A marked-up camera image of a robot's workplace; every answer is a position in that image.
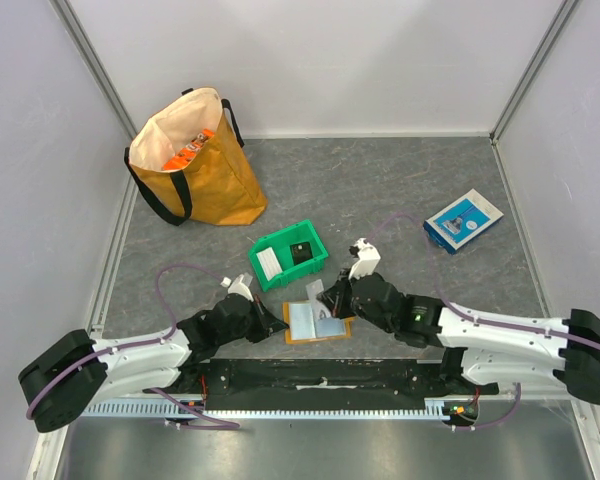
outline white wall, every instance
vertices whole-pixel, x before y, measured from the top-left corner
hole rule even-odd
[[[136,126],[190,86],[247,135],[488,132],[560,0],[72,0]]]
[[[1,1],[0,480],[37,435],[18,373],[86,322],[127,142],[49,3]]]
[[[600,317],[600,0],[581,2],[501,147],[554,313]]]

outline green tray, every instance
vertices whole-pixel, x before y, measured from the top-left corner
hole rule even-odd
[[[291,245],[301,242],[309,242],[313,258],[299,265],[294,265],[293,258],[291,257]],[[260,266],[260,261],[256,256],[269,247],[273,248],[273,252],[276,254],[278,263],[280,263],[280,267],[282,268],[282,273],[279,273],[271,280],[267,280]],[[251,261],[251,265],[253,265],[253,270],[256,272],[263,292],[271,288],[284,287],[289,282],[293,282],[300,277],[319,272],[324,267],[324,261],[328,256],[329,253],[324,248],[310,220],[303,220],[295,225],[259,238],[255,245],[251,247],[251,250],[249,250],[249,260]]]

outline blue and white box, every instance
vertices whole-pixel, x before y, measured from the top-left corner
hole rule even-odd
[[[453,254],[495,224],[503,213],[471,190],[424,222],[429,236]]]

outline gray metal floor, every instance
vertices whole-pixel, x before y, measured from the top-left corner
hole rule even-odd
[[[252,272],[247,251],[263,235],[309,218],[330,258],[317,275],[262,295],[274,314],[283,301],[306,298],[305,285],[322,278],[330,286],[348,247],[391,213],[407,210],[429,217],[471,188],[505,214],[465,250],[436,258],[442,284],[456,302],[517,315],[541,313],[522,244],[494,155],[486,138],[292,139],[249,141],[251,165],[269,198],[267,211],[248,227],[216,227],[189,222],[181,227],[160,220],[138,196],[106,316],[104,336],[126,337],[168,326],[154,293],[154,276],[165,265],[190,262],[222,275]],[[420,233],[397,220],[375,240],[382,255],[378,271],[399,290],[434,295]],[[224,293],[195,271],[174,271],[161,283],[179,318],[213,306]],[[220,349],[227,358],[439,358],[398,343],[356,320],[347,340],[289,346],[279,334],[258,345],[235,342]]]
[[[195,432],[83,418],[56,480],[593,479],[570,403],[549,405],[523,402],[507,424],[473,433],[399,420],[242,420],[239,431]],[[483,401],[481,417],[508,408]]]

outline black strap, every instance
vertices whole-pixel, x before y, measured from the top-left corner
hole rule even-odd
[[[226,98],[223,98],[222,108],[229,110],[229,113],[231,114],[231,126],[233,127],[233,132],[236,134],[238,145],[240,145],[240,148],[244,147],[244,140],[242,140],[242,135],[240,135],[240,129],[238,128],[238,122],[236,122],[236,116],[233,113],[233,108],[231,108],[231,102]]]
[[[191,211],[193,210],[191,192],[189,191],[187,178],[184,176],[184,172],[182,170],[169,173],[171,181],[173,182],[173,186],[175,187],[178,197],[180,198],[180,202],[182,202],[182,207],[184,208],[184,216],[179,217],[178,215],[171,213],[171,211],[165,207],[160,200],[158,200],[156,194],[153,193],[153,191],[147,187],[142,180],[140,180],[138,175],[136,175],[136,172],[133,170],[133,168],[131,168],[131,165],[129,165],[129,147],[124,149],[124,164],[129,169],[129,173],[136,182],[136,185],[138,185],[138,190],[140,190],[142,198],[145,199],[145,201],[161,219],[167,223],[170,223],[171,225],[178,226],[182,225],[189,217],[191,217]]]

